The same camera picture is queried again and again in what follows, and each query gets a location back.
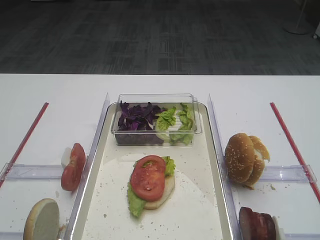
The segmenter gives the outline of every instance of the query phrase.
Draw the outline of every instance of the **clear plastic container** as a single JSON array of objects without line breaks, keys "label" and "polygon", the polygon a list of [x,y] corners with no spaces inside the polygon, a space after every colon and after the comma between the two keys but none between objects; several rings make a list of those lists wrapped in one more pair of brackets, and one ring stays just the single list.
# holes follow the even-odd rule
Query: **clear plastic container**
[{"label": "clear plastic container", "polygon": [[[157,115],[174,107],[175,124],[167,129],[161,128],[157,123]],[[180,116],[183,112],[187,113],[188,124]],[[193,143],[194,134],[202,131],[199,119],[198,102],[192,94],[121,94],[111,133],[120,146],[187,146]]]}]

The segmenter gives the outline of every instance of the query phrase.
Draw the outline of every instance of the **white tray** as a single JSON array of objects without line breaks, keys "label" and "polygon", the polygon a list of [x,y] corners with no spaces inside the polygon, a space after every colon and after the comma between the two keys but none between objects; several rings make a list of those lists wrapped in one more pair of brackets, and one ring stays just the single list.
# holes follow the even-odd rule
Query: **white tray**
[{"label": "white tray", "polygon": [[[194,136],[191,146],[117,146],[110,133],[115,110],[115,103],[107,110],[64,239],[231,239],[206,107],[199,103],[203,133]],[[128,210],[127,183],[134,162],[151,154],[175,160],[176,185],[163,206],[144,210],[136,219]]]}]

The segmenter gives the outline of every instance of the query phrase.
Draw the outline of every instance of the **plastic container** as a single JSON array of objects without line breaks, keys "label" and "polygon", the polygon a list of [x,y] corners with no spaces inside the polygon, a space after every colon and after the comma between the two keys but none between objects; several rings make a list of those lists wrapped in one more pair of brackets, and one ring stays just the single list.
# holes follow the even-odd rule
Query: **plastic container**
[{"label": "plastic container", "polygon": [[[129,126],[132,121],[128,118],[127,115],[122,116],[121,104],[128,104],[128,109],[130,117],[133,115],[138,115],[139,111],[135,111],[135,108],[142,108],[140,111],[141,121],[137,121],[137,118],[134,119],[134,122],[138,122],[138,129],[142,130],[132,130],[132,128],[126,128],[121,130],[121,125],[123,124]],[[162,111],[164,109],[176,108],[175,114],[175,124],[169,126],[166,130],[160,130],[157,126],[156,119],[152,120],[152,124],[143,122],[148,117],[145,115],[150,111],[147,110],[147,107],[152,109],[152,111]],[[187,130],[182,130],[183,123],[179,116],[179,112],[184,109],[184,106],[188,108],[188,121],[191,121],[191,127]],[[199,110],[198,102],[193,97],[192,94],[183,93],[183,94],[121,94],[119,95],[116,111],[112,121],[111,133],[114,134],[117,145],[120,146],[132,146],[132,145],[191,145],[193,143],[194,134],[199,134],[202,132],[201,125],[199,124]]]}]

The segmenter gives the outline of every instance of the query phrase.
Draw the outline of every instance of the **straw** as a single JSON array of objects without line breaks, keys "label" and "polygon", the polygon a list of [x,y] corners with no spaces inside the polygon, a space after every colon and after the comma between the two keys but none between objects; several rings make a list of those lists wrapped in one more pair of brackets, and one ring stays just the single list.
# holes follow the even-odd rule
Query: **straw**
[{"label": "straw", "polygon": [[45,102],[40,110],[40,112],[38,113],[38,115],[36,116],[36,118],[34,119],[31,127],[29,128],[28,132],[26,133],[26,135],[24,136],[22,142],[20,143],[19,147],[17,148],[17,150],[15,151],[13,157],[11,158],[9,164],[6,167],[5,173],[3,175],[3,178],[0,179],[0,188],[2,186],[2,184],[5,181],[6,175],[10,172],[11,168],[13,167],[13,165],[15,164],[17,158],[19,157],[20,153],[22,152],[24,146],[26,145],[28,139],[30,138],[32,132],[34,131],[35,127],[37,126],[38,122],[40,121],[41,117],[43,116],[43,114],[45,113],[47,107],[48,107],[49,103]]},{"label": "straw", "polygon": [[284,131],[284,133],[285,133],[285,135],[286,135],[286,138],[288,139],[288,141],[289,141],[289,143],[290,143],[290,145],[291,145],[291,148],[292,148],[292,150],[293,150],[296,158],[298,159],[300,165],[303,167],[303,170],[304,170],[304,172],[305,172],[305,175],[306,175],[307,178],[309,179],[310,186],[311,186],[311,188],[312,188],[312,190],[313,190],[316,198],[318,199],[318,201],[319,201],[319,203],[320,203],[320,191],[319,191],[319,188],[318,188],[318,186],[317,186],[317,184],[316,184],[315,182],[311,181],[311,179],[310,179],[311,174],[310,174],[310,172],[309,172],[309,169],[308,169],[308,167],[307,167],[307,165],[306,165],[306,162],[305,162],[304,158],[302,157],[301,153],[299,152],[298,147],[297,147],[297,145],[295,144],[295,141],[294,141],[294,139],[292,138],[292,136],[291,136],[291,134],[290,134],[290,132],[289,132],[289,130],[288,130],[288,128],[287,128],[284,120],[282,119],[282,117],[281,117],[281,115],[280,115],[280,113],[279,113],[279,111],[278,111],[275,103],[274,103],[274,102],[271,102],[271,103],[270,103],[270,106],[271,106],[271,108],[272,108],[272,110],[273,110],[276,118],[278,119],[278,122],[279,122],[279,124],[281,125],[282,130]]}]

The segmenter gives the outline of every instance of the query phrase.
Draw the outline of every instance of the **hamburger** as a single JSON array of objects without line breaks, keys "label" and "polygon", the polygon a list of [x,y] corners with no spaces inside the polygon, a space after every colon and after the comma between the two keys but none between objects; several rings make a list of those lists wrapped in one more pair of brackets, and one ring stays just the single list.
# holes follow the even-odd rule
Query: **hamburger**
[{"label": "hamburger", "polygon": [[225,148],[225,163],[232,181],[254,189],[261,177],[265,160],[270,161],[266,146],[256,136],[245,133],[233,135]]}]

